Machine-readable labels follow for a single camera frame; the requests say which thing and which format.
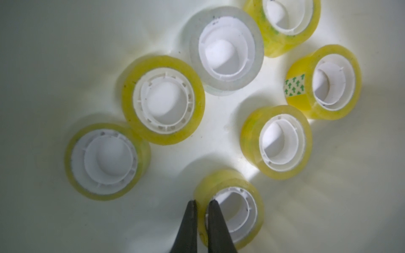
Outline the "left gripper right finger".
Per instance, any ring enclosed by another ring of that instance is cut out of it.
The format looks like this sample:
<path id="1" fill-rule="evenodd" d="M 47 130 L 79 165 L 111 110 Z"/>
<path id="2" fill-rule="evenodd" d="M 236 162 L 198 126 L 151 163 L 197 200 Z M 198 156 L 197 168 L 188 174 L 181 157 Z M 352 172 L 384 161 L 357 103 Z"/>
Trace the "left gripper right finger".
<path id="1" fill-rule="evenodd" d="M 217 200 L 208 206 L 208 252 L 237 253 Z"/>

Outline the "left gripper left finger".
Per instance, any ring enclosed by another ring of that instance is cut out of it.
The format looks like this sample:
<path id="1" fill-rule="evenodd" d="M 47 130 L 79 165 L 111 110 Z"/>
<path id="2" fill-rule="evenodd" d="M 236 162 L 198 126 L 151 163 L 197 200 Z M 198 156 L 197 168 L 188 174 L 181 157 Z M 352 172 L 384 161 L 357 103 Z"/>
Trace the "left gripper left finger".
<path id="1" fill-rule="evenodd" d="M 188 202 L 170 253 L 197 253 L 197 203 Z"/>

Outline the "yellow tape roll one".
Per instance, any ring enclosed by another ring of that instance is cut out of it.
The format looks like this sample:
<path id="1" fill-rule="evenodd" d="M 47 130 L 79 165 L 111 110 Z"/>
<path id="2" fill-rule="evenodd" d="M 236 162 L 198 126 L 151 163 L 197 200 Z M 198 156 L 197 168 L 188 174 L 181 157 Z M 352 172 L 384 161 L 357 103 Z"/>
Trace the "yellow tape roll one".
<path id="1" fill-rule="evenodd" d="M 238 171 L 216 170 L 206 176 L 194 191 L 197 202 L 197 227 L 202 243 L 208 246 L 208 205 L 212 200 L 223 203 L 231 194 L 238 194 L 245 204 L 226 221 L 237 250 L 246 247 L 259 233 L 264 223 L 264 204 L 258 190 Z"/>

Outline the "yellow tape roll five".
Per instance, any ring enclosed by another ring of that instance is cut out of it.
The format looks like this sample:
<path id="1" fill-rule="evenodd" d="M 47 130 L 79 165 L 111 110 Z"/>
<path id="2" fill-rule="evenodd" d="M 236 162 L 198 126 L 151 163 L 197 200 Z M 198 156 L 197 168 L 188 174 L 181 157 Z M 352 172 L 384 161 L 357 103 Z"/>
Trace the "yellow tape roll five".
<path id="1" fill-rule="evenodd" d="M 70 184 L 81 195 L 97 201 L 127 194 L 150 161 L 150 144 L 128 126 L 114 123 L 96 123 L 79 130 L 64 155 Z"/>

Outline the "yellow tape roll three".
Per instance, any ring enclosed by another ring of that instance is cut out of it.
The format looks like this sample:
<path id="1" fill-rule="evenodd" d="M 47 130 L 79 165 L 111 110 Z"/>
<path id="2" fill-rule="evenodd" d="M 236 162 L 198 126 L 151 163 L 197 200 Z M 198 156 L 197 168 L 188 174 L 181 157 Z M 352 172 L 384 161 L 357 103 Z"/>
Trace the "yellow tape roll three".
<path id="1" fill-rule="evenodd" d="M 263 174 L 286 180 L 299 174 L 311 156 L 313 137 L 305 115 L 289 105 L 266 106 L 243 124 L 240 147 Z"/>

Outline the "white plastic storage box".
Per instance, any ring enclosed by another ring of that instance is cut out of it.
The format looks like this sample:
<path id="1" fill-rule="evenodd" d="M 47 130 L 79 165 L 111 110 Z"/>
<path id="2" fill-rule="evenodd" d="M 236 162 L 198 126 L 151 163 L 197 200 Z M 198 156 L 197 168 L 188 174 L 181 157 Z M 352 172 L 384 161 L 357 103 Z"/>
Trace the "white plastic storage box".
<path id="1" fill-rule="evenodd" d="M 181 57 L 188 20 L 243 1 L 1 2 L 1 252 L 167 253 L 202 178 L 240 171 L 265 206 L 246 253 L 402 253 L 405 250 L 405 3 L 322 1 L 309 40 L 265 59 L 256 79 L 207 94 L 187 140 L 152 145 L 149 169 L 113 201 L 79 194 L 64 172 L 70 137 L 124 120 L 120 91 L 138 58 Z M 336 121 L 311 122 L 313 150 L 296 177 L 270 179 L 239 146 L 257 108 L 284 104 L 299 58 L 328 44 L 358 59 L 362 91 Z"/>

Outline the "yellow tape roll two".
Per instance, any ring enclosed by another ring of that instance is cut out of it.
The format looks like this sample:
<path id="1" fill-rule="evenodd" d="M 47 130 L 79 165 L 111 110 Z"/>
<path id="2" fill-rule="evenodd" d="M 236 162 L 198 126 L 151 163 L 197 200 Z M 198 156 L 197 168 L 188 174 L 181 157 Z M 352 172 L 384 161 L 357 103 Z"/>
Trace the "yellow tape roll two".
<path id="1" fill-rule="evenodd" d="M 186 140 L 205 112 L 205 92 L 194 69 L 167 55 L 137 63 L 123 82 L 123 114 L 137 134 L 158 145 Z"/>

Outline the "yellow tape roll four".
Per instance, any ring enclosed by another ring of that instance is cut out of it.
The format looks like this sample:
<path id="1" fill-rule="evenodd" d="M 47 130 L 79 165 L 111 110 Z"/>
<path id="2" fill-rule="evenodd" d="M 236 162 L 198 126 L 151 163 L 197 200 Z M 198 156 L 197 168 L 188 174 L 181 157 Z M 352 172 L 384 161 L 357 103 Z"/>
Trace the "yellow tape roll four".
<path id="1" fill-rule="evenodd" d="M 360 64 L 344 46 L 326 45 L 294 62 L 283 85 L 287 103 L 307 118 L 338 120 L 360 97 Z"/>

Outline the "yellow tape roll six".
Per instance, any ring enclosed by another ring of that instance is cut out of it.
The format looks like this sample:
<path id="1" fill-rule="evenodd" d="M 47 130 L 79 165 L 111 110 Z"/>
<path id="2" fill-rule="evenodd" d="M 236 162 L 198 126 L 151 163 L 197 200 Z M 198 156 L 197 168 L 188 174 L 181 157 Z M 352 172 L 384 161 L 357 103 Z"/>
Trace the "yellow tape roll six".
<path id="1" fill-rule="evenodd" d="M 246 1 L 243 10 L 259 27 L 265 56 L 276 58 L 312 36 L 320 20 L 321 1 Z"/>

